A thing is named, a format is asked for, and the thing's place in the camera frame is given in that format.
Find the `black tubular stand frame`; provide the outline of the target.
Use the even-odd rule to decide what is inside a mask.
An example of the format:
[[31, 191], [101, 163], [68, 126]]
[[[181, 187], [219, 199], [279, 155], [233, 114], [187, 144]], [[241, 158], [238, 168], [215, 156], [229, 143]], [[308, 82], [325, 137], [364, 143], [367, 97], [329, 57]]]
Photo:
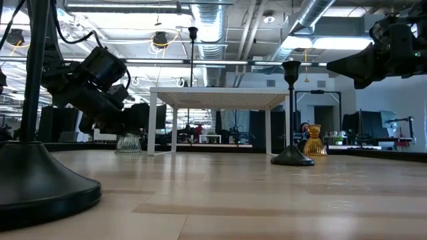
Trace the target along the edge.
[[320, 125], [320, 137], [342, 130], [342, 94], [340, 91], [301, 90], [294, 93], [296, 130], [303, 123]]

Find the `amber glass candle holder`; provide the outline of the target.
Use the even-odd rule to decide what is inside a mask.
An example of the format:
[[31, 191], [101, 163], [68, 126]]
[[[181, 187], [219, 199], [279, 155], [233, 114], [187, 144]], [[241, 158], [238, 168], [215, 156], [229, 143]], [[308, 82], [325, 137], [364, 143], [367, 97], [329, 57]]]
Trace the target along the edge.
[[320, 139], [321, 125], [308, 125], [309, 138], [304, 145], [303, 154], [310, 157], [326, 157], [327, 151]]

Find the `black partition panel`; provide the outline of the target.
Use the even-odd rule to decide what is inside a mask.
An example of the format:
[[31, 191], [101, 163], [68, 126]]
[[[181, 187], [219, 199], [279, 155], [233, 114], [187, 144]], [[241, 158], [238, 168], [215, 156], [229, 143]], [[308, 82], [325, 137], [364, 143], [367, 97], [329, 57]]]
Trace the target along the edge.
[[[272, 111], [271, 122], [271, 144], [272, 151], [284, 150], [286, 120], [285, 111]], [[265, 111], [250, 111], [250, 143], [256, 149], [266, 149], [266, 123]]]

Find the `person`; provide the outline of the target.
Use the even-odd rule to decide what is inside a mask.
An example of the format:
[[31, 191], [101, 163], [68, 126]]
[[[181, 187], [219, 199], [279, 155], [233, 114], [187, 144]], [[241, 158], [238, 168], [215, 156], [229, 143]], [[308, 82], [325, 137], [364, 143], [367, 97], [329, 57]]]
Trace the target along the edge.
[[302, 123], [300, 128], [294, 133], [294, 143], [301, 153], [304, 152], [304, 147], [310, 138], [310, 134], [308, 133], [309, 125], [306, 122]]

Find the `black cabinet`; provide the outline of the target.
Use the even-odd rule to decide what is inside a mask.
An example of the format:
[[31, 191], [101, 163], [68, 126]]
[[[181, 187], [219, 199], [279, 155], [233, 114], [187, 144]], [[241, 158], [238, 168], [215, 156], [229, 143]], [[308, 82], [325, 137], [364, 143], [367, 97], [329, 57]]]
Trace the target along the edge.
[[41, 109], [37, 140], [44, 143], [70, 141], [76, 135], [78, 110], [47, 106]]

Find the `white perforated metal shelf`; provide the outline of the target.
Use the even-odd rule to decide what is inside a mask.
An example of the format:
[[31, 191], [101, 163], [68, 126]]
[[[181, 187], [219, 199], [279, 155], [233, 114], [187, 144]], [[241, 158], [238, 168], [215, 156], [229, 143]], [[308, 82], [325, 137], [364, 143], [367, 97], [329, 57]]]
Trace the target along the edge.
[[177, 150], [178, 109], [231, 109], [264, 110], [266, 130], [266, 153], [273, 155], [271, 143], [271, 110], [280, 103], [289, 103], [290, 92], [274, 88], [227, 88], [227, 87], [152, 87], [149, 89], [149, 126], [147, 154], [155, 152], [155, 125], [157, 100], [173, 109], [172, 143], [170, 153]]

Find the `clear glass candle holder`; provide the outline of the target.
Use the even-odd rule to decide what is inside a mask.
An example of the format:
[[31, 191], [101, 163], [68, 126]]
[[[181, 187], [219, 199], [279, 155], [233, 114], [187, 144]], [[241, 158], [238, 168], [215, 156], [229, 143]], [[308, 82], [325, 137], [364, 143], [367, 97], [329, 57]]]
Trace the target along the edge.
[[137, 154], [141, 152], [141, 143], [138, 135], [127, 133], [118, 137], [115, 153]]

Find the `small white table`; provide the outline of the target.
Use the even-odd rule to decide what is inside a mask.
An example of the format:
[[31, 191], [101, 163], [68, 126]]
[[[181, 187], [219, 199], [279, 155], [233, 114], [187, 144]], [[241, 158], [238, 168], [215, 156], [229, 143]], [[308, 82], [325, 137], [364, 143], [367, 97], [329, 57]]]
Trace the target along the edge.
[[222, 136], [221, 135], [216, 135], [216, 134], [199, 135], [199, 143], [204, 143], [205, 141], [209, 141], [210, 139], [213, 139], [214, 143], [221, 143], [222, 142]]

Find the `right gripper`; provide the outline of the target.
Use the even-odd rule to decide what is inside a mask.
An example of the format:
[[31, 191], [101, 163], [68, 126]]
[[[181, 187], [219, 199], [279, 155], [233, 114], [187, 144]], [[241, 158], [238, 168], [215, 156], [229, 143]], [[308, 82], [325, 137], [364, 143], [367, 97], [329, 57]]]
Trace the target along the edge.
[[398, 17], [385, 45], [370, 43], [359, 53], [331, 61], [326, 69], [354, 79], [355, 89], [376, 81], [375, 53], [385, 76], [427, 75], [427, 16]]

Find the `long black light rail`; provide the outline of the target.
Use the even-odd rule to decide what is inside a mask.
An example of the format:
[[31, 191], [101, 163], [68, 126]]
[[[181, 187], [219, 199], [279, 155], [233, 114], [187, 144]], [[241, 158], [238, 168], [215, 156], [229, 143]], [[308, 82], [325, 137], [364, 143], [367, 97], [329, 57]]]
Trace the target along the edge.
[[[26, 62], [26, 57], [0, 57], [0, 61], [4, 62]], [[65, 61], [83, 61], [83, 58], [65, 58]], [[263, 66], [275, 67], [282, 65], [279, 61], [231, 61], [231, 60], [205, 60], [205, 59], [126, 59], [121, 58], [124, 63], [131, 64], [171, 64], [171, 65], [248, 65], [248, 66]], [[301, 62], [303, 67], [326, 67], [327, 63], [322, 62]]]

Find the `grey monitor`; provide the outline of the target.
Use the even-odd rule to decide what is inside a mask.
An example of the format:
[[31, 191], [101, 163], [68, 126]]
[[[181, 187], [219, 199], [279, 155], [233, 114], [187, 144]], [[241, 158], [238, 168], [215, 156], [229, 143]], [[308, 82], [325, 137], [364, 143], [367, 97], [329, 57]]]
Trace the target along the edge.
[[393, 129], [397, 126], [396, 123], [396, 112], [393, 111], [380, 111], [382, 127], [387, 129]]

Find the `black table edge rail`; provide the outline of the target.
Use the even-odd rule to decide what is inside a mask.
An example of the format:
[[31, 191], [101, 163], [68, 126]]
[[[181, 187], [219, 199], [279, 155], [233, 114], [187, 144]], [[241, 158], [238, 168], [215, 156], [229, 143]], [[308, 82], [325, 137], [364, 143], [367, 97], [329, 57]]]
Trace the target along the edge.
[[[80, 150], [115, 150], [116, 144], [111, 143], [45, 143], [48, 151], [80, 151]], [[202, 153], [266, 153], [265, 149], [251, 147], [220, 147], [219, 145], [208, 147], [207, 145], [177, 146], [178, 152], [202, 152]], [[385, 151], [376, 149], [327, 149], [330, 155], [349, 155], [355, 157], [368, 157], [375, 159], [389, 159], [397, 161], [409, 161], [427, 163], [427, 153]]]

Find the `silver spiral ventilation duct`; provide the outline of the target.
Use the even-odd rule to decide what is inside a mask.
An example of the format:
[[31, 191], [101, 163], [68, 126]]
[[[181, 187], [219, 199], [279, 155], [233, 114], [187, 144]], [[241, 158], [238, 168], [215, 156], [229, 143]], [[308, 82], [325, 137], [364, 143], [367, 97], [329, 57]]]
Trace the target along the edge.
[[[226, 53], [224, 46], [226, 6], [214, 4], [195, 4], [191, 6], [198, 28], [197, 40], [199, 58], [202, 60], [223, 60]], [[203, 80], [207, 87], [225, 86], [225, 69], [204, 67]]]
[[304, 40], [294, 37], [295, 33], [313, 35], [316, 23], [336, 0], [303, 0], [296, 13], [288, 15], [282, 24], [280, 46], [270, 55], [269, 61], [284, 61], [292, 51], [303, 48]]

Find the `black metal candlestick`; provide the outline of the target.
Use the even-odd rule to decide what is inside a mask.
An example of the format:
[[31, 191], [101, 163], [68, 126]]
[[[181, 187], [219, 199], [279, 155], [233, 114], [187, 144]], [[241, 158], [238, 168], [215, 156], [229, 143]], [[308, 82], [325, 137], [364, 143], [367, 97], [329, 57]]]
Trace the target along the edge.
[[282, 63], [284, 69], [284, 80], [288, 84], [289, 95], [285, 100], [286, 105], [286, 148], [277, 156], [271, 158], [270, 162], [274, 165], [286, 165], [294, 167], [314, 166], [314, 160], [306, 157], [294, 145], [294, 84], [299, 77], [299, 61], [285, 61]]
[[189, 86], [193, 87], [193, 58], [194, 58], [194, 45], [195, 40], [197, 39], [197, 27], [189, 27], [189, 38], [191, 39], [191, 56], [190, 56], [190, 80], [189, 80]]
[[99, 203], [101, 183], [60, 163], [35, 140], [50, 0], [21, 0], [30, 10], [25, 100], [18, 142], [0, 147], [0, 232], [48, 223]]

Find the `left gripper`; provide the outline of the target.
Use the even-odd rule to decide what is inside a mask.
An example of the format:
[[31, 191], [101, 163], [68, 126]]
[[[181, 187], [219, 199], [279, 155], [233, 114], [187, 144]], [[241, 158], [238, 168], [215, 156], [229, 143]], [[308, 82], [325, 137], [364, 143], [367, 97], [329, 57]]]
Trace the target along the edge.
[[70, 104], [84, 113], [79, 126], [84, 133], [93, 126], [102, 133], [124, 135], [138, 133], [149, 121], [149, 105], [137, 103], [123, 108], [128, 96], [124, 85], [113, 84], [109, 89], [98, 89], [89, 80], [81, 63], [58, 63], [49, 66], [49, 93], [56, 107]]

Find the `black monitor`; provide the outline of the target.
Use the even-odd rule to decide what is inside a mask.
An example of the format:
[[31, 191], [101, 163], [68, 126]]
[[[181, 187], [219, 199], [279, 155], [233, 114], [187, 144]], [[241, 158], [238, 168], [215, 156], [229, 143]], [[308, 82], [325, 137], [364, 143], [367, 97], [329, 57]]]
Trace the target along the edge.
[[372, 139], [388, 136], [387, 130], [382, 126], [379, 111], [357, 111], [353, 114], [345, 114], [342, 129], [348, 135], [363, 135]]
[[167, 105], [158, 105], [155, 114], [150, 113], [150, 117], [155, 117], [155, 129], [165, 129]]

